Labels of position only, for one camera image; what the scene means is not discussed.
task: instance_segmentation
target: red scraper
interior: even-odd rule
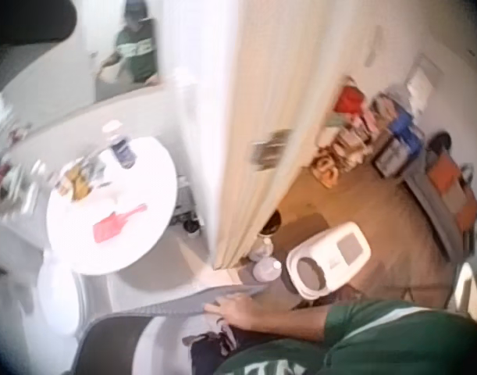
[[[114,212],[110,216],[105,217],[99,223],[96,223],[92,228],[94,240],[97,244],[99,244],[119,235],[120,232],[122,232],[123,227],[127,224],[127,220],[135,213],[142,213],[143,211],[146,211],[146,208],[146,205],[143,204],[139,205],[132,211],[120,213],[118,215],[116,212]]]

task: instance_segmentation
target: wrist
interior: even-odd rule
[[[261,332],[263,334],[272,333],[275,331],[279,313],[277,312],[260,312],[255,314],[251,319],[251,330]]]

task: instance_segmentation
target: white bottle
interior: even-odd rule
[[[272,256],[268,256],[257,262],[252,270],[252,274],[261,283],[271,282],[282,274],[282,263]]]
[[[248,258],[252,262],[271,256],[274,246],[269,237],[257,237],[252,245],[251,251],[248,253]]]

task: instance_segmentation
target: door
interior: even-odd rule
[[[300,167],[314,155],[320,124],[358,47],[361,3],[244,3],[215,268],[234,266],[246,256]],[[260,146],[268,141],[274,146],[270,155]],[[268,168],[258,162],[261,155],[269,156]]]

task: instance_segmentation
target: green t-shirt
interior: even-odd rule
[[[143,20],[137,32],[124,27],[116,38],[116,51],[126,60],[136,83],[144,83],[158,72],[155,28],[152,20]]]
[[[461,373],[477,345],[477,324],[406,302],[333,306],[323,343],[283,339],[226,360],[217,374]]]

